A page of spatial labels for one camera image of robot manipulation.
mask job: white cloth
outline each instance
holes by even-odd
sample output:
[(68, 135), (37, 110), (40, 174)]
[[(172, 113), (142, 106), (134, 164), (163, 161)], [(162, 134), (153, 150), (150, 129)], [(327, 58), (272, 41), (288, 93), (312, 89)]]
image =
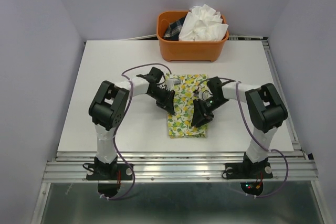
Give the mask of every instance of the white cloth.
[(224, 38), (228, 25), (222, 24), (220, 12), (208, 5), (194, 6), (185, 17), (178, 40), (220, 41)]

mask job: orange basket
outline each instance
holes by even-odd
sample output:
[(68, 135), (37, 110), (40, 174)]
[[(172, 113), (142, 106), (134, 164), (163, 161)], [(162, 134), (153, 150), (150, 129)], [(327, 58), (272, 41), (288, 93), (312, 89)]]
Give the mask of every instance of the orange basket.
[(170, 23), (187, 15), (188, 11), (170, 11), (159, 15), (156, 36), (159, 39), (160, 53), (166, 61), (215, 61), (222, 52), (224, 42), (229, 38), (226, 31), (221, 41), (170, 41), (163, 36)]

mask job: lemon print fabric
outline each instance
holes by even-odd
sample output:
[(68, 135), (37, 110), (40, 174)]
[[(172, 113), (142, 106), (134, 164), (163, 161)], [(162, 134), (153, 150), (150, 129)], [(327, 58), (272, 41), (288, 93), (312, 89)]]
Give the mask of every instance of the lemon print fabric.
[[(175, 115), (168, 114), (168, 134), (170, 138), (180, 137), (206, 137), (207, 124), (196, 128), (191, 127), (193, 119), (194, 104), (193, 92), (202, 80), (208, 78), (206, 74), (167, 74), (166, 79), (173, 78), (181, 80), (181, 84), (174, 86), (174, 108)], [(206, 81), (200, 86), (199, 91), (207, 90)]]

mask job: white table surface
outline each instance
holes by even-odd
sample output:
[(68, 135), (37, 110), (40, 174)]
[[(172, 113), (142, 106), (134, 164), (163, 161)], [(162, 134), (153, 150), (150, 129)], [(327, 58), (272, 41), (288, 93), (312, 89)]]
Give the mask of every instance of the white table surface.
[[(159, 62), (175, 74), (205, 73), (261, 85), (273, 82), (261, 41), (227, 41), (216, 62), (166, 62), (156, 40), (88, 41), (78, 72), (64, 129), (60, 152), (95, 152), (96, 133), (88, 114), (90, 103), (104, 80), (125, 80), (121, 72), (145, 63)], [(148, 73), (151, 67), (133, 70), (129, 76)], [(250, 128), (247, 105), (244, 112)], [(117, 145), (124, 152), (244, 152), (250, 137), (243, 125), (237, 101), (229, 101), (214, 111), (207, 138), (168, 137), (167, 114), (148, 95), (135, 97), (117, 134)], [(277, 131), (271, 148), (293, 151), (288, 122)]]

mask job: dark plaid fabric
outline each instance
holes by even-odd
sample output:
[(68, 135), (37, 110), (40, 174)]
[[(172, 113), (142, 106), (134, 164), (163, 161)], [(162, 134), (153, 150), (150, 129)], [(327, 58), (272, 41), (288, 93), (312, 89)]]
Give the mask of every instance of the dark plaid fabric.
[(179, 34), (181, 32), (185, 17), (180, 18), (178, 21), (169, 24), (163, 38), (166, 40), (179, 40)]

